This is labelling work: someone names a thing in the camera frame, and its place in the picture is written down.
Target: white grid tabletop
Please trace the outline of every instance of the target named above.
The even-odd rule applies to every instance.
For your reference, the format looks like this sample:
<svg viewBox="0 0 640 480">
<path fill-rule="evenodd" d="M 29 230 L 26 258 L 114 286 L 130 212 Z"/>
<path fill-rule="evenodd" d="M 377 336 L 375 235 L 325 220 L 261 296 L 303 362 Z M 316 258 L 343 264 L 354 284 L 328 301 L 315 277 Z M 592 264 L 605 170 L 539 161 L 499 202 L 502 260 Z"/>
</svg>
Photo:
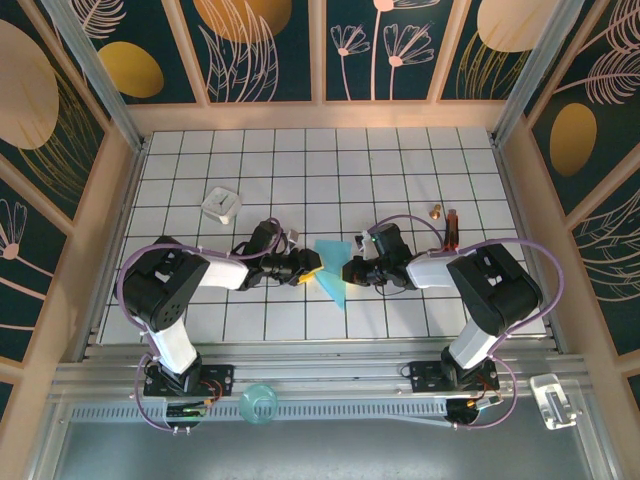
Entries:
<svg viewBox="0 0 640 480">
<path fill-rule="evenodd" d="M 224 226 L 201 214 L 214 187 L 237 191 L 243 206 Z M 441 204 L 443 215 L 429 212 Z M 411 213 L 444 231 L 445 212 L 459 215 L 460 246 L 517 236 L 486 131 L 483 128 L 349 128 L 156 132 L 139 184 L 119 265 L 159 235 L 229 251 L 261 220 L 276 217 L 318 239 L 352 242 L 385 217 Z M 438 246 L 411 220 L 396 222 L 412 251 Z M 519 246 L 508 246 L 522 263 Z M 393 286 L 385 293 L 395 293 Z M 243 341 L 449 337 L 468 313 L 455 289 L 430 288 L 381 297 L 347 286 L 345 311 L 314 280 L 306 286 L 248 292 L 201 287 L 186 312 L 194 344 Z M 523 335 L 544 335 L 542 321 Z M 98 343 L 138 343 L 138 332 L 113 298 Z"/>
</svg>

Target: dark teal wallpaper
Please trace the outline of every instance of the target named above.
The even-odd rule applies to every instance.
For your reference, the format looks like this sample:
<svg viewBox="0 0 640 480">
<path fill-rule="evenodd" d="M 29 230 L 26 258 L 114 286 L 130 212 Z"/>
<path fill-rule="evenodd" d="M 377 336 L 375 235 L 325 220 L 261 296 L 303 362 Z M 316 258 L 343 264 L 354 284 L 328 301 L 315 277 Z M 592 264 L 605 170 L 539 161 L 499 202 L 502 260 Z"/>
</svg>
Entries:
<svg viewBox="0 0 640 480">
<path fill-rule="evenodd" d="M 209 99 L 311 100 L 307 0 L 181 0 Z"/>
<path fill-rule="evenodd" d="M 104 131 L 16 2 L 0 3 L 0 155 L 69 218 Z"/>
<path fill-rule="evenodd" d="M 65 235 L 0 180 L 0 356 L 21 362 Z"/>
<path fill-rule="evenodd" d="M 2 417 L 4 417 L 4 411 L 7 409 L 7 405 L 9 404 L 9 397 L 11 396 L 12 390 L 13 385 L 10 383 L 0 382 L 0 422 L 2 421 Z"/>
<path fill-rule="evenodd" d="M 195 102 L 160 0 L 70 3 L 127 104 Z"/>
<path fill-rule="evenodd" d="M 327 100 L 426 99 L 452 3 L 328 0 Z"/>
<path fill-rule="evenodd" d="M 555 60 L 551 62 L 551 66 L 547 70 L 545 77 L 542 79 L 542 81 L 538 85 L 538 88 L 535 89 L 535 91 L 533 92 L 533 95 L 531 96 L 531 100 L 529 100 L 529 103 L 525 107 L 524 109 L 525 115 L 528 116 L 529 113 L 531 113 L 531 110 L 533 109 L 533 107 L 535 107 L 536 102 L 538 101 L 538 98 L 540 98 L 542 91 L 547 86 L 547 80 L 549 80 L 549 77 L 553 75 L 553 72 L 558 67 L 558 64 L 562 60 L 562 57 L 564 57 L 564 54 L 566 53 L 567 48 L 569 48 L 569 45 L 571 45 L 571 42 L 573 41 L 576 34 L 578 33 L 578 30 L 580 30 L 580 27 L 582 26 L 582 22 L 584 22 L 584 18 L 589 13 L 589 10 L 591 10 L 591 7 L 593 7 L 593 4 L 595 3 L 595 1 L 596 0 L 584 0 L 584 3 L 582 4 L 582 8 L 580 9 L 580 15 L 578 16 L 578 19 L 574 22 L 573 27 L 569 31 L 569 34 L 565 37 L 564 41 L 562 42 L 562 46 L 560 47 L 560 50 L 558 51 L 558 54 L 556 55 Z"/>
<path fill-rule="evenodd" d="M 472 0 L 441 98 L 505 100 L 553 7 L 546 0 Z"/>
<path fill-rule="evenodd" d="M 640 348 L 640 171 L 574 230 L 619 355 Z"/>
<path fill-rule="evenodd" d="M 533 126 L 571 212 L 640 142 L 640 5 L 613 0 Z"/>
</svg>

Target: metal extrusion bar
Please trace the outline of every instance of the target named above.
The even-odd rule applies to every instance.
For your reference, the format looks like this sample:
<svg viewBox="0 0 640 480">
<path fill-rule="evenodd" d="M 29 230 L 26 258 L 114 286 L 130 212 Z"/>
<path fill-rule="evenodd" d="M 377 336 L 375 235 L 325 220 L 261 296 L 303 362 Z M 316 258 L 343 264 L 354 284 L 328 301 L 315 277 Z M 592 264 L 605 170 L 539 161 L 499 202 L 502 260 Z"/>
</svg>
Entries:
<svg viewBox="0 0 640 480">
<path fill-rule="evenodd" d="M 507 99 L 495 128 L 495 144 L 501 148 L 520 120 L 524 109 L 542 82 L 545 73 L 562 48 L 566 34 L 580 14 L 584 0 L 562 0 L 554 9 L 540 40 L 527 59 L 516 84 Z"/>
<path fill-rule="evenodd" d="M 42 0 L 51 20 L 64 38 L 73 56 L 82 67 L 91 85 L 111 114 L 122 135 L 134 151 L 142 147 L 142 135 L 127 111 L 127 106 L 111 82 L 109 74 L 98 58 L 93 44 L 85 35 L 80 22 L 71 7 L 71 2 Z"/>
</svg>

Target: yellow circle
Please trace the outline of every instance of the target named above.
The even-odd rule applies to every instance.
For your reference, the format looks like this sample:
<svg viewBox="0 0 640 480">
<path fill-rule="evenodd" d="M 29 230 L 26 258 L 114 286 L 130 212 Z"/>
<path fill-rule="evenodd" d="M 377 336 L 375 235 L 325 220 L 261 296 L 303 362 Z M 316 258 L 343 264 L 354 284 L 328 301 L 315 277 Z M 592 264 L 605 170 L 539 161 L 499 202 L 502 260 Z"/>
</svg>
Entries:
<svg viewBox="0 0 640 480">
<path fill-rule="evenodd" d="M 482 0 L 478 35 L 498 52 L 533 49 L 558 0 Z"/>
<path fill-rule="evenodd" d="M 551 129 L 551 164 L 563 177 L 570 177 L 587 163 L 596 144 L 598 125 L 588 107 L 570 103 L 564 107 Z"/>
<path fill-rule="evenodd" d="M 33 150 L 58 121 L 58 85 L 49 59 L 26 33 L 0 20 L 0 138 Z"/>
<path fill-rule="evenodd" d="M 132 97 L 149 98 L 160 93 L 164 76 L 158 62 L 129 42 L 113 42 L 98 52 L 116 88 Z"/>
<path fill-rule="evenodd" d="M 247 8 L 251 9 L 256 20 L 264 18 L 274 37 L 291 18 L 291 0 L 194 0 L 193 3 L 211 30 L 232 42 L 249 43 L 251 40 L 253 43 L 263 39 L 259 32 L 250 34 Z"/>
</svg>

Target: screw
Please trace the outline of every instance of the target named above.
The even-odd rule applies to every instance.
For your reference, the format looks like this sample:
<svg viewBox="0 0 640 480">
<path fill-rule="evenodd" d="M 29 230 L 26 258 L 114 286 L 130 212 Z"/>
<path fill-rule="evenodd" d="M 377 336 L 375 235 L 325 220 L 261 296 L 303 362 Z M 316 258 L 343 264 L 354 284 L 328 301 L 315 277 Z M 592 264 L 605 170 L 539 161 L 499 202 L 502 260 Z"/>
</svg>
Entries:
<svg viewBox="0 0 640 480">
<path fill-rule="evenodd" d="M 431 210 L 431 212 L 429 213 L 429 216 L 431 218 L 433 218 L 434 220 L 437 220 L 440 218 L 440 209 L 442 207 L 440 207 L 440 205 L 436 205 L 435 207 L 433 207 L 433 210 Z"/>
</svg>

